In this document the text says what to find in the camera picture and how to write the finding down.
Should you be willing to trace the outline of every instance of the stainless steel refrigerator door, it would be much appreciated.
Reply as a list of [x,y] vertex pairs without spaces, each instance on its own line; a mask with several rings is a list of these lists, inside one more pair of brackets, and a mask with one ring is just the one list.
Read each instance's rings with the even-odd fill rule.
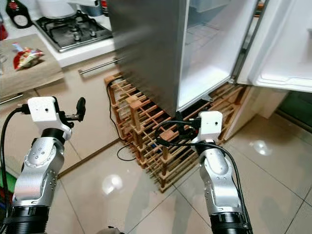
[[177,108],[187,0],[108,0],[124,76],[169,115]]

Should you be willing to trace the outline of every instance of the white freezer door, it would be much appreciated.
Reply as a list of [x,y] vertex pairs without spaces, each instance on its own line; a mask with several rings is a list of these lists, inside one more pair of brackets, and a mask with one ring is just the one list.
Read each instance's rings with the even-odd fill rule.
[[312,92],[312,0],[270,0],[238,83]]

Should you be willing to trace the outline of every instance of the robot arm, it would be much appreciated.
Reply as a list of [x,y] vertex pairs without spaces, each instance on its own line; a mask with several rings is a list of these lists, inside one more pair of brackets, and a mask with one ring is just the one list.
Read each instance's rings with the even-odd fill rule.
[[13,207],[5,219],[6,233],[38,234],[45,232],[57,176],[64,164],[64,143],[74,126],[69,120],[82,121],[85,99],[77,103],[77,114],[65,115],[55,97],[33,97],[28,111],[38,126],[41,137],[34,139],[25,156],[24,165],[15,185]]
[[[181,121],[168,122],[181,125]],[[198,131],[198,135],[191,144],[183,145],[191,145],[199,155],[200,176],[204,182],[205,199],[213,233],[252,234],[234,159],[226,150],[215,144],[221,133],[222,114],[218,111],[201,112],[199,118],[184,122],[184,125],[191,126],[189,130]],[[157,130],[155,133],[158,143],[165,146],[179,146],[179,144],[161,139],[158,132]],[[191,131],[187,134],[191,137],[194,135]],[[237,186],[232,178],[233,166],[225,154],[230,157],[235,166]]]

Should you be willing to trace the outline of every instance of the wooden cutting board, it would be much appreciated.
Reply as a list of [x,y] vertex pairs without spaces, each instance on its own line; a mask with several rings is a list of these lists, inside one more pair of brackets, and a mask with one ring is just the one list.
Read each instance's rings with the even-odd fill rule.
[[[13,58],[16,55],[12,43],[17,42],[21,47],[40,49],[44,56],[40,59],[43,62],[28,69],[15,71]],[[0,98],[21,93],[39,86],[51,83],[55,80],[64,78],[59,63],[44,45],[37,34],[32,34],[17,39],[3,40],[0,42],[1,53],[7,56],[7,60],[2,64],[0,75]]]

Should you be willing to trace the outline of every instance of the white countertop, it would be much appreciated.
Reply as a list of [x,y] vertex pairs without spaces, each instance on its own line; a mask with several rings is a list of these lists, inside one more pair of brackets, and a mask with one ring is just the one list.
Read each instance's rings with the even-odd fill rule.
[[[95,17],[95,20],[105,28],[109,30],[112,29],[108,17],[99,16]],[[34,25],[29,28],[18,29],[11,23],[10,20],[5,20],[5,28],[9,33],[7,39],[14,39],[31,34],[38,34],[39,37],[42,39],[43,43],[47,46],[48,50],[52,53],[52,55],[55,57],[55,59],[58,61],[61,67],[66,67],[68,65],[81,62],[99,55],[103,55],[115,50],[113,39],[105,39],[102,41],[92,43],[90,45],[79,47],[77,49],[59,53]]]

